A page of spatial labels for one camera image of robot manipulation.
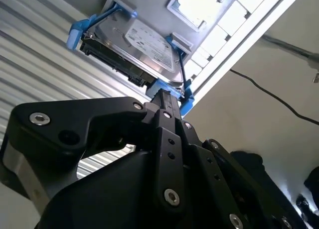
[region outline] white wall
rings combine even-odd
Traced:
[[[34,229],[39,219],[31,201],[0,184],[1,229]]]
[[[297,0],[268,34],[319,53],[319,0]],[[281,97],[297,112],[319,121],[316,70],[280,49],[256,43],[233,67]],[[261,154],[268,173],[291,195],[319,166],[319,126],[295,117],[281,103],[228,72],[186,116],[201,139],[214,138],[229,151]]]

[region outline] sticker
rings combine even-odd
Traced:
[[[172,47],[156,31],[135,19],[125,37],[135,48],[149,56],[160,66],[170,72],[175,71]]]

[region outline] black linkage arm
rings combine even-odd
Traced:
[[[136,145],[78,180],[80,159]],[[198,139],[177,99],[23,104],[11,113],[0,179],[30,198],[37,229],[305,229],[216,141]]]

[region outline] blue plastic drive bracket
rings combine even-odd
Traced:
[[[186,75],[185,75],[185,69],[184,69],[184,64],[183,64],[183,58],[186,55],[186,53],[181,50],[179,47],[177,47],[176,45],[174,45],[172,43],[172,37],[171,36],[167,36],[166,37],[166,41],[172,46],[172,48],[174,50],[177,50],[178,54],[179,54],[179,62],[180,62],[180,67],[181,67],[181,71],[182,71],[182,75],[183,75],[183,80],[184,80],[184,99],[181,99],[181,106],[179,107],[180,110],[180,114],[182,116],[186,115],[192,108],[193,108],[193,102],[194,102],[194,94],[190,89],[190,85],[191,85],[191,80],[186,80]]]
[[[125,10],[125,8],[121,7],[118,5],[116,2],[114,3],[113,7],[109,8],[107,11],[102,13],[101,15],[97,16],[96,14],[90,16],[88,19],[84,19],[81,21],[77,21],[71,25],[70,31],[69,31],[69,37],[66,41],[66,46],[70,50],[75,50],[76,46],[78,45],[81,36],[94,24],[100,22],[107,16],[115,13],[116,11],[124,11],[128,12]],[[137,16],[137,12],[134,11],[133,13],[129,13],[132,17]]]
[[[153,98],[160,89],[170,91],[170,94],[172,96],[175,96],[178,99],[181,97],[181,93],[177,89],[168,85],[166,82],[162,81],[161,79],[157,79],[152,84],[152,86],[146,90],[146,95],[150,98]]]

